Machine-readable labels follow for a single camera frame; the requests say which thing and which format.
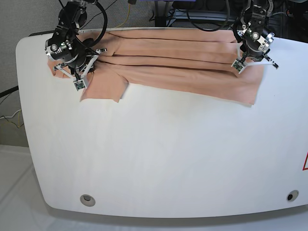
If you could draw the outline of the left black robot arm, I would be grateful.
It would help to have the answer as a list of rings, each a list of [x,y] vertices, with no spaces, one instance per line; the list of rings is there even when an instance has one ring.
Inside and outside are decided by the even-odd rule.
[[[231,66],[239,74],[253,65],[269,64],[276,69],[279,68],[268,55],[275,36],[266,28],[266,20],[272,14],[272,10],[271,0],[248,0],[232,24],[233,35],[237,41],[237,58]]]

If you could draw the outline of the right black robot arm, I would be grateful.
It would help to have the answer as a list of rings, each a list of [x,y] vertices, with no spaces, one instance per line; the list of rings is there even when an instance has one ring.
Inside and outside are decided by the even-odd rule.
[[[94,50],[103,38],[108,18],[105,9],[97,0],[69,0],[66,5],[59,2],[62,9],[58,15],[58,25],[53,35],[45,42],[45,53],[49,60],[59,61],[53,67],[74,80],[77,89],[87,87],[86,76],[93,71],[94,62],[106,48]],[[95,5],[103,14],[103,28],[96,39],[87,38],[81,41],[77,36],[87,20],[87,4]]]

